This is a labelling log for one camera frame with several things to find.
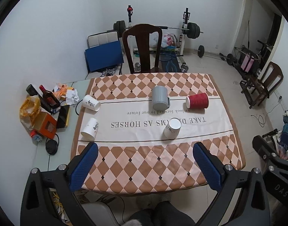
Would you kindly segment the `white paper cup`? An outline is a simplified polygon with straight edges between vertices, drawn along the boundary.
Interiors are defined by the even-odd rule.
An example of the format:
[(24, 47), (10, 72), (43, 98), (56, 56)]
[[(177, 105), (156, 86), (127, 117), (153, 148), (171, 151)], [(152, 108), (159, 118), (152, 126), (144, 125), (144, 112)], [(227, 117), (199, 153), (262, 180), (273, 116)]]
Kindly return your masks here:
[(95, 112), (97, 112), (101, 107), (101, 103), (89, 94), (84, 96), (81, 103), (83, 107), (90, 109), (92, 111), (95, 111)]
[(182, 123), (178, 118), (172, 118), (169, 120), (168, 124), (166, 125), (163, 134), (167, 139), (175, 139), (177, 138)]
[(94, 140), (99, 128), (99, 123), (95, 118), (91, 118), (81, 131), (83, 138), (87, 140)]

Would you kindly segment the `red ribbed paper cup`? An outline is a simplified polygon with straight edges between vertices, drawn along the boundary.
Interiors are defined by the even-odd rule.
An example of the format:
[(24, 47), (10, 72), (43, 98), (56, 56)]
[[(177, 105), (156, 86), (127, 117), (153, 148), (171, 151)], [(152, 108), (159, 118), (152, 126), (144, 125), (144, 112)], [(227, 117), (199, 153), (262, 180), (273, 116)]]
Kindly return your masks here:
[(194, 94), (186, 97), (188, 109), (206, 109), (209, 106), (209, 99), (206, 93)]

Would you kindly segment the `grey plastic cup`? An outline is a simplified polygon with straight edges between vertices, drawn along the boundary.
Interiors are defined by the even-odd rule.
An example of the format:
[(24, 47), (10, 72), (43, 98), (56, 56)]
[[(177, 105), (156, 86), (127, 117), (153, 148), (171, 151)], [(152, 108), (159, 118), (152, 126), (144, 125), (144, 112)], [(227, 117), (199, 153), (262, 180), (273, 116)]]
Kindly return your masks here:
[(152, 108), (156, 111), (165, 111), (170, 107), (168, 91), (164, 86), (155, 86), (152, 89)]

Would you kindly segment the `black round disc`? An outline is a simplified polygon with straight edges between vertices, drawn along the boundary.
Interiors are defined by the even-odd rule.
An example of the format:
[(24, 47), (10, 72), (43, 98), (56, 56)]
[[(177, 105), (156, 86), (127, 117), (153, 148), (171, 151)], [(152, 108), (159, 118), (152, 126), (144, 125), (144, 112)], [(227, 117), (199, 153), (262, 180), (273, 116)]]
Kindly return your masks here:
[(49, 154), (49, 155), (55, 155), (57, 150), (58, 150), (58, 142), (55, 141), (55, 140), (51, 140), (51, 139), (48, 139), (46, 141), (46, 152)]

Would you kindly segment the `orange gift box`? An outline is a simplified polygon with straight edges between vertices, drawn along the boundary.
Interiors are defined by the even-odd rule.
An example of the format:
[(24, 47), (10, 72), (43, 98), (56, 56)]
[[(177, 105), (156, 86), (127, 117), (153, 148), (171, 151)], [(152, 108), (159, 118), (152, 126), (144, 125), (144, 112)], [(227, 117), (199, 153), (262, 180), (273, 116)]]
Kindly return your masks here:
[(47, 112), (40, 112), (35, 118), (33, 129), (40, 135), (54, 139), (56, 134), (57, 121)]

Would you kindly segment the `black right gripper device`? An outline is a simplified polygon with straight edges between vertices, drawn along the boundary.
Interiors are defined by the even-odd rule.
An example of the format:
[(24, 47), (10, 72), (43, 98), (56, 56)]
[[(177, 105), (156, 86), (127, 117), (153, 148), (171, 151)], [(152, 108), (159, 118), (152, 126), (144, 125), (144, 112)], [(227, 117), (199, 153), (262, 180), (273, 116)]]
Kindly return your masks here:
[(267, 192), (288, 205), (288, 161), (279, 158), (278, 153), (259, 135), (254, 136), (252, 146), (266, 164), (263, 180)]

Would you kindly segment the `dark glass liquor bottle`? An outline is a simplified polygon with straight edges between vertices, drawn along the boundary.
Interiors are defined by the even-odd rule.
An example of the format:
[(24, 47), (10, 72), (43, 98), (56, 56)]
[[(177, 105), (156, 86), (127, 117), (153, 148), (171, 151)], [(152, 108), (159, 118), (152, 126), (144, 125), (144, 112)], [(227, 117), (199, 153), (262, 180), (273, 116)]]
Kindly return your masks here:
[(39, 86), (39, 89), (42, 92), (42, 97), (43, 99), (50, 105), (50, 107), (52, 109), (57, 109), (60, 107), (60, 102), (58, 101), (58, 99), (55, 97), (55, 95), (53, 94), (53, 92), (45, 89), (45, 87), (43, 85)]

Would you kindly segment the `crumpled white tissue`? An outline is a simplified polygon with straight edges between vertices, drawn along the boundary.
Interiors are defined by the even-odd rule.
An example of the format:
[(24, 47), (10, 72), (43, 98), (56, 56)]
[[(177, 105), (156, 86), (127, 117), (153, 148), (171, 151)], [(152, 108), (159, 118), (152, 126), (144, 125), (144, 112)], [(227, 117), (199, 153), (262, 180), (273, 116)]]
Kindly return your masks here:
[(79, 100), (78, 91), (75, 88), (73, 90), (67, 90), (65, 96), (65, 102), (67, 105), (76, 105)]

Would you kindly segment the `yellow plastic bag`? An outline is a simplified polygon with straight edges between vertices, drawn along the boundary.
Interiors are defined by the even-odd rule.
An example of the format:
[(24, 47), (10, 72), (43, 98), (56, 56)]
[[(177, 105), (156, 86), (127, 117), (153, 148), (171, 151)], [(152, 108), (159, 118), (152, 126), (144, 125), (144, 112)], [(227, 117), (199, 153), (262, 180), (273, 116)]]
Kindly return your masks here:
[(19, 109), (19, 120), (26, 129), (31, 130), (40, 111), (40, 98), (37, 95), (28, 96)]

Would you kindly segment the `orange snack packets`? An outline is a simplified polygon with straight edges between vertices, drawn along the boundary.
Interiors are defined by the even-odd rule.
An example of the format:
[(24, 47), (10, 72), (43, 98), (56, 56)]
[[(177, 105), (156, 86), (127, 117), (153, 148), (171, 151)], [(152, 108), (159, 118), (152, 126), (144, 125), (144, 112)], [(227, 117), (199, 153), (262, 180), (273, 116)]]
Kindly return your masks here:
[(58, 83), (53, 88), (54, 96), (57, 100), (65, 99), (68, 90), (74, 90), (73, 87), (69, 87), (67, 84)]

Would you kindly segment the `wooden chair at right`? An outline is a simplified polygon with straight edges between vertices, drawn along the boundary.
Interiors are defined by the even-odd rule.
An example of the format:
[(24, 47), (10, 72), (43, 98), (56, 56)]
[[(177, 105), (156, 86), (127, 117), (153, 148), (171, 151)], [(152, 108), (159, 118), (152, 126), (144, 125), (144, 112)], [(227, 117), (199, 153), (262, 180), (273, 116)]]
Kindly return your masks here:
[(241, 93), (245, 95), (249, 108), (258, 107), (269, 98), (283, 81), (284, 75), (278, 64), (270, 61), (261, 78), (248, 76), (240, 82)]

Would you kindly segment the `small barbell on floor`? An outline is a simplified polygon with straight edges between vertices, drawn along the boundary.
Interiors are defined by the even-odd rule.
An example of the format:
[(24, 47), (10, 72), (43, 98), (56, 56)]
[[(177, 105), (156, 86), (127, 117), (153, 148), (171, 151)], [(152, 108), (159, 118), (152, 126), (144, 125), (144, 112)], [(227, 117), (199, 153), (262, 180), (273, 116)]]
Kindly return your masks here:
[(219, 53), (219, 54), (208, 53), (208, 52), (205, 52), (205, 47), (203, 45), (200, 45), (198, 47), (197, 53), (198, 53), (198, 57), (200, 58), (202, 58), (206, 54), (207, 57), (221, 59), (227, 62), (227, 64), (230, 66), (235, 64), (235, 57), (233, 56), (233, 54), (224, 55), (222, 53)]

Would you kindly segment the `barbell with black plates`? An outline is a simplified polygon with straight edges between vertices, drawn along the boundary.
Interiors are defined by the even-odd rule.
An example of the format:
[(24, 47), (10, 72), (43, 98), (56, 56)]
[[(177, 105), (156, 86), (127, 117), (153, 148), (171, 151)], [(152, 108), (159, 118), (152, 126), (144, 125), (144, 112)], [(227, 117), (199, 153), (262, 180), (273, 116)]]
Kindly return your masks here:
[[(203, 32), (200, 30), (200, 27), (196, 23), (189, 22), (187, 24), (187, 28), (177, 28), (177, 27), (167, 27), (167, 26), (159, 26), (161, 29), (175, 29), (181, 30), (183, 34), (185, 34), (189, 39), (196, 39)], [(125, 21), (117, 21), (113, 24), (113, 30), (118, 32), (119, 38), (122, 37), (122, 34), (127, 29), (125, 26)]]

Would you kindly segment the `dark wooden chair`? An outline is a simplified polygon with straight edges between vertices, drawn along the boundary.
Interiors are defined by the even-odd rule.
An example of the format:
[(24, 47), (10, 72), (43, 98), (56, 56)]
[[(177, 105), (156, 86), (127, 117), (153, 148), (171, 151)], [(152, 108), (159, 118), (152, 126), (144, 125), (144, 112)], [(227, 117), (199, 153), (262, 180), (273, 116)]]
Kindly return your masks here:
[[(150, 67), (150, 35), (158, 33), (158, 41), (155, 55), (154, 67)], [(159, 68), (159, 57), (162, 42), (162, 29), (151, 24), (136, 24), (122, 34), (122, 41), (127, 57), (130, 74), (135, 73), (131, 51), (128, 45), (128, 37), (134, 36), (138, 46), (138, 53), (140, 59), (141, 73), (160, 73), (162, 70)]]

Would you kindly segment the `white weight bench rack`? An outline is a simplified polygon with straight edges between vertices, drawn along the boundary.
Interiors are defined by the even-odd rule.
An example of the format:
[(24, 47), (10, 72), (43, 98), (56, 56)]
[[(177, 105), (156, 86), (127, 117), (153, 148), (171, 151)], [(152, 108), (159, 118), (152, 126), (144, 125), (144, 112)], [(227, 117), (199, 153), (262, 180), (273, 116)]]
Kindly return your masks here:
[(183, 14), (183, 23), (182, 23), (182, 33), (179, 38), (179, 55), (182, 55), (185, 47), (185, 38), (187, 34), (187, 24), (189, 21), (190, 12), (188, 11), (188, 7), (186, 7), (185, 12)]

